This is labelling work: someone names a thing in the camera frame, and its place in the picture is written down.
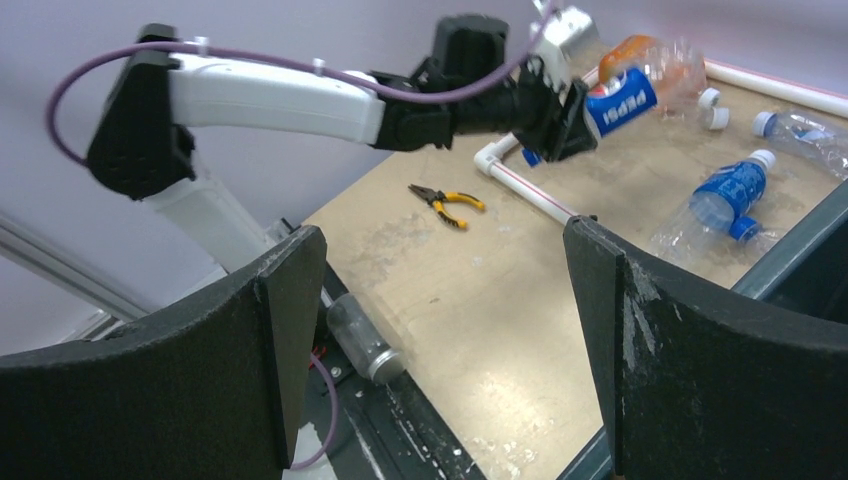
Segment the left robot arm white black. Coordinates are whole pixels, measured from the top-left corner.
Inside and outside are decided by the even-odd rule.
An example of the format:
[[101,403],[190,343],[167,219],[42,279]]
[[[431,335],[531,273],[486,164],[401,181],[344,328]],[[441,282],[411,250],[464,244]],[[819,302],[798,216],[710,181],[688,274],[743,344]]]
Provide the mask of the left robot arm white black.
[[532,32],[540,41],[518,78],[482,89],[503,60],[507,28],[481,15],[442,19],[432,53],[409,77],[350,71],[343,80],[321,63],[301,71],[176,43],[168,26],[153,24],[108,98],[86,164],[99,183],[147,204],[233,272],[273,242],[194,159],[193,128],[305,133],[393,152],[510,132],[561,160],[594,146],[579,119],[586,86],[575,73],[599,33],[575,7]]

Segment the clear Pepsi bottle blue cap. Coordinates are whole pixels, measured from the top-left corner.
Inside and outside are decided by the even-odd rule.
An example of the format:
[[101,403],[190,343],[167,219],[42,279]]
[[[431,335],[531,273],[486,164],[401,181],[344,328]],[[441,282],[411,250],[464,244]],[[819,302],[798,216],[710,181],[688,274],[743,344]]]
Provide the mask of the clear Pepsi bottle blue cap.
[[589,91],[586,112],[602,137],[651,109],[697,117],[698,97],[710,87],[704,57],[684,39],[661,40],[650,64],[628,67]]

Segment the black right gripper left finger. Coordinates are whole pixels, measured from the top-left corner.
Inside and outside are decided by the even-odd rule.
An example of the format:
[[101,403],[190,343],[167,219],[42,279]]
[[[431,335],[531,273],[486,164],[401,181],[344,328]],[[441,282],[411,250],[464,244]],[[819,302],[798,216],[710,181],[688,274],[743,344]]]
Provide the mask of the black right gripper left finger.
[[327,243],[304,226],[98,341],[1,360],[5,479],[279,479],[293,461]]

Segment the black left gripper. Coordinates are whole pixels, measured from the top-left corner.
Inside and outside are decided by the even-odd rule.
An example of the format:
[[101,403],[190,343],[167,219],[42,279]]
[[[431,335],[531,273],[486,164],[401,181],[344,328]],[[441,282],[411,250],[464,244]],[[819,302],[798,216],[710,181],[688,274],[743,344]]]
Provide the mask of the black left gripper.
[[593,151],[598,135],[586,113],[589,86],[573,79],[563,105],[560,91],[545,81],[545,63],[532,56],[517,79],[453,104],[453,133],[511,133],[548,163]]

